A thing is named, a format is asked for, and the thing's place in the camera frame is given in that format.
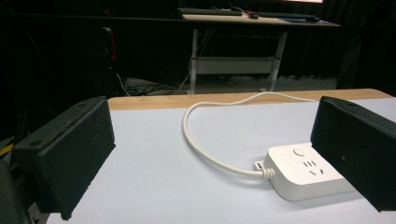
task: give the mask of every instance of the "desk leg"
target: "desk leg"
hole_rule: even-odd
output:
[[[190,94],[195,94],[195,82],[197,77],[197,45],[198,45],[198,29],[194,29],[192,33],[192,55],[191,55],[191,75],[190,75]]]
[[[288,33],[284,32],[280,34],[279,41],[277,42],[276,55],[271,66],[270,72],[270,87],[268,91],[273,91],[276,83],[277,72],[279,71],[280,62],[282,61],[282,53],[285,48],[286,39],[288,37]]]

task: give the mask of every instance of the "power switch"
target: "power switch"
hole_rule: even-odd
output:
[[[300,157],[305,156],[305,152],[304,152],[302,149],[300,149],[299,147],[296,147],[296,148],[293,150],[293,152],[294,152],[294,154],[296,154],[297,156],[300,156]]]

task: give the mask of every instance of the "white cable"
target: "white cable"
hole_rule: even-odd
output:
[[[236,174],[240,174],[240,175],[248,175],[248,176],[259,176],[259,177],[264,177],[267,179],[270,179],[274,176],[275,172],[272,169],[261,169],[260,171],[248,171],[248,170],[242,170],[236,167],[233,167],[231,165],[228,165],[222,161],[218,161],[215,158],[211,157],[209,154],[207,154],[206,152],[204,152],[202,149],[200,149],[198,147],[198,145],[196,145],[194,143],[194,141],[192,140],[192,137],[189,134],[189,129],[188,129],[188,119],[189,116],[191,114],[191,112],[202,105],[217,105],[217,106],[226,106],[226,105],[243,105],[246,104],[258,97],[261,97],[263,95],[277,95],[277,96],[282,96],[282,97],[286,97],[286,98],[290,98],[292,100],[296,100],[296,101],[306,101],[306,102],[315,102],[316,100],[311,100],[311,99],[305,99],[305,98],[299,98],[299,97],[294,97],[294,96],[288,96],[282,93],[277,93],[277,92],[271,92],[271,91],[267,91],[267,92],[261,92],[258,93],[256,95],[250,96],[245,100],[241,100],[241,101],[237,101],[237,102],[233,102],[233,103],[215,103],[215,102],[201,102],[201,103],[197,103],[195,105],[192,105],[190,108],[187,109],[186,113],[183,116],[183,125],[182,125],[182,130],[183,130],[183,134],[185,139],[187,140],[187,142],[189,143],[189,145],[192,147],[192,149],[194,149],[196,152],[198,152],[198,154],[200,154],[201,156],[203,156],[205,159],[211,161],[212,163],[216,164],[217,166],[228,170],[230,172],[236,173]]]
[[[126,94],[127,96],[131,96],[131,95],[129,94],[129,92],[128,92],[127,90],[125,90],[125,88],[124,88],[124,86],[123,86],[123,84],[122,84],[120,75],[119,75],[118,73],[116,73],[116,76],[117,76],[117,78],[119,79],[119,82],[120,82],[120,85],[121,85],[122,90],[125,92],[125,94]]]
[[[186,77],[184,78],[184,80],[183,80],[183,82],[181,83],[181,85],[180,85],[180,87],[178,88],[178,90],[175,91],[175,94],[177,94],[177,93],[180,92],[181,88],[183,88],[184,83],[186,83],[187,78],[189,78],[190,74],[191,74],[191,58],[190,58],[190,60],[189,60],[189,73],[188,73],[188,74],[186,75]]]

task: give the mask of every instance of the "power outlet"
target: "power outlet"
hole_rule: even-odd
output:
[[[276,192],[289,201],[317,198],[355,190],[310,143],[271,147],[255,168],[275,170],[270,179]]]

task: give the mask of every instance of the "keyboard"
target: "keyboard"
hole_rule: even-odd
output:
[[[263,18],[287,18],[287,19],[307,19],[316,18],[315,15],[304,15],[296,13],[283,13],[283,12],[258,12],[260,17]]]
[[[178,8],[181,14],[191,15],[216,15],[216,16],[242,16],[241,11],[219,10],[219,9],[202,9],[202,8]]]

